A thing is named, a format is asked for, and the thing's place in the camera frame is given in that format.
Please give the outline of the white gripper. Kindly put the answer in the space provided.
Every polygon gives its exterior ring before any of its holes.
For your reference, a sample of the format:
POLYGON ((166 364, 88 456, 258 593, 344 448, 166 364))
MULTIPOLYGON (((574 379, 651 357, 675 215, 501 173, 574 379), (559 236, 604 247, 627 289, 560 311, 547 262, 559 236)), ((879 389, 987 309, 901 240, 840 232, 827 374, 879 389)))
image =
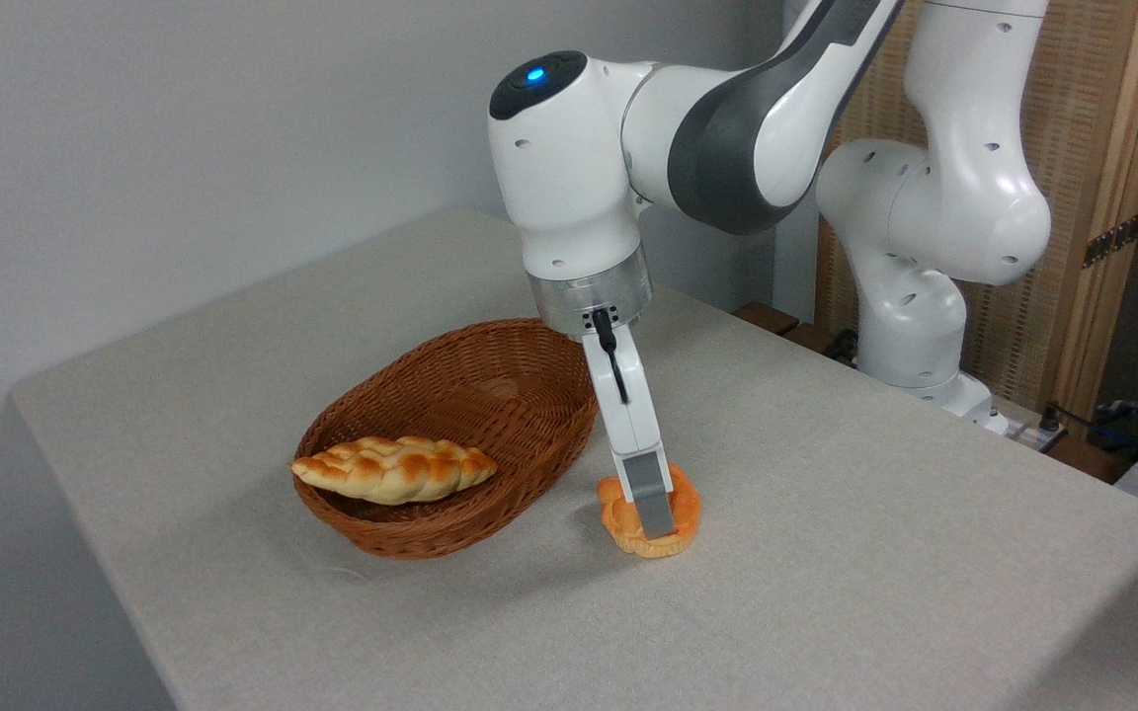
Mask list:
POLYGON ((613 353, 595 333, 583 336, 597 405, 604 415, 622 498, 636 509, 648 540, 676 531, 673 474, 661 441, 644 364, 627 325, 615 328, 613 353))

